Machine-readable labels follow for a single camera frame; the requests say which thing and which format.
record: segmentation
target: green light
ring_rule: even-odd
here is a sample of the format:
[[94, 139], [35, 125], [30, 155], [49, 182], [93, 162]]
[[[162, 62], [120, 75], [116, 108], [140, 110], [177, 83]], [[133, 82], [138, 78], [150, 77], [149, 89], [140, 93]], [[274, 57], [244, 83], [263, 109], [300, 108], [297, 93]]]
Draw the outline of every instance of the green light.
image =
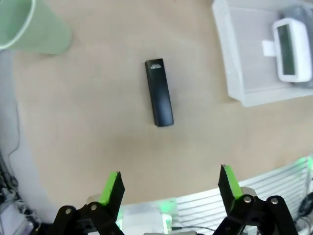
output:
[[117, 215], [117, 220], [121, 219], [123, 217], [123, 210], [119, 209], [118, 215]]
[[296, 161], [296, 164], [302, 164], [302, 163], [305, 163], [306, 161], [307, 161], [307, 157], [302, 157]]
[[243, 192], [238, 184], [238, 181], [235, 177], [233, 170], [231, 169], [230, 165], [224, 166], [225, 172], [227, 174], [228, 183], [235, 199], [240, 198], [243, 195]]
[[168, 213], [168, 212], [172, 211], [174, 207], [175, 207], [175, 203], [170, 202], [170, 201], [163, 202], [163, 203], [160, 205], [160, 209], [161, 209], [161, 211], [162, 211], [163, 213]]
[[106, 205], [109, 203], [110, 201], [110, 197], [111, 197], [111, 193], [112, 193], [112, 189], [113, 189], [113, 186], [115, 184], [115, 181], [116, 181], [116, 178], [118, 176], [118, 171], [115, 171], [115, 172], [111, 172], [110, 173], [110, 176], [106, 182], [106, 185], [99, 197], [99, 200], [98, 202], [102, 205]]
[[122, 230], [123, 220], [122, 219], [117, 220], [116, 225], [119, 227], [120, 230]]
[[311, 155], [308, 157], [308, 166], [311, 170], [313, 170], [313, 159], [311, 157]]
[[172, 230], [172, 217], [169, 214], [162, 214], [164, 233], [169, 234]]

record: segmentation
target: black rectangular object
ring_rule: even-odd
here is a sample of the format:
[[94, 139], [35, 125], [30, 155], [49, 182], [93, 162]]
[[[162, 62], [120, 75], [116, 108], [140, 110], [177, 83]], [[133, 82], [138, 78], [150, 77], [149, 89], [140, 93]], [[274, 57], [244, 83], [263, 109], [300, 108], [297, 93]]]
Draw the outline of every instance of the black rectangular object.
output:
[[295, 75], [293, 50], [291, 42], [291, 33], [289, 25], [283, 25], [277, 28], [280, 41], [280, 48], [283, 61], [283, 74]]
[[148, 60], [145, 65], [155, 125], [173, 125], [172, 105], [163, 59]]

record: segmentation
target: white radiator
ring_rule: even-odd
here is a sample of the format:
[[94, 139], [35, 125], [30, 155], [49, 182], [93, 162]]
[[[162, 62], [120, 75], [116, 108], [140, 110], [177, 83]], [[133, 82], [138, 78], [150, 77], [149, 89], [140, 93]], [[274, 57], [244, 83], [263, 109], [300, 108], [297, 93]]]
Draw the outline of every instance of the white radiator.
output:
[[[292, 164], [239, 184], [241, 187], [254, 189], [262, 200], [273, 195], [282, 196], [292, 217], [296, 218], [297, 209], [306, 195], [307, 184], [311, 181], [311, 165], [311, 157], [304, 157]], [[226, 217], [218, 188], [177, 198], [177, 209], [180, 226], [203, 226], [216, 229]], [[202, 234], [213, 234], [206, 229], [186, 229], [184, 231], [189, 230], [195, 230]], [[246, 232], [255, 235], [256, 228], [247, 226]]]

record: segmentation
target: display screen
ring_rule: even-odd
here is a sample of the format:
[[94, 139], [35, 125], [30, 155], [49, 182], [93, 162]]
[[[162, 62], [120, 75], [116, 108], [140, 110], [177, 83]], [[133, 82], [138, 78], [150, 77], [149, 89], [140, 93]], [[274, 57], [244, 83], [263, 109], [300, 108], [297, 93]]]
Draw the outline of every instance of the display screen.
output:
[[288, 25], [277, 28], [283, 62], [283, 74], [295, 75], [291, 36]]

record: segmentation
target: gray floor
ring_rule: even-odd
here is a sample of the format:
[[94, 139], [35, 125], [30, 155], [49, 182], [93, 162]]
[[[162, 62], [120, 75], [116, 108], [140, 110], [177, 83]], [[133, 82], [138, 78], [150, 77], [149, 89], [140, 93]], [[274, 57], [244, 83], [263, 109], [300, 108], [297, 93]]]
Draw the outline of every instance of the gray floor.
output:
[[45, 222], [54, 220], [57, 208], [41, 185], [30, 148], [19, 123], [18, 103], [12, 78], [12, 53], [0, 52], [0, 149], [9, 171], [19, 182], [24, 201]]

